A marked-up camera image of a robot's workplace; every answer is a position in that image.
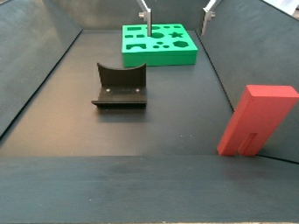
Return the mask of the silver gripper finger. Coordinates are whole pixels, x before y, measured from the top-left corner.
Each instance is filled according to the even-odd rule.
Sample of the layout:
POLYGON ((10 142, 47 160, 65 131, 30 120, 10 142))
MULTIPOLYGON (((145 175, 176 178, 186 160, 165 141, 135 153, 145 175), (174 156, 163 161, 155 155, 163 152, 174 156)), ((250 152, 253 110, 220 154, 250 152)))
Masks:
POLYGON ((201 35, 206 34, 208 24, 216 18, 217 13, 216 9, 221 4, 222 0, 210 0, 208 6, 204 8, 204 20, 202 20, 202 27, 201 27, 201 35))
POLYGON ((142 9, 139 12, 139 17, 146 21, 147 24, 147 36, 153 36, 153 10, 149 8, 146 4, 146 0, 137 0, 138 5, 142 9))

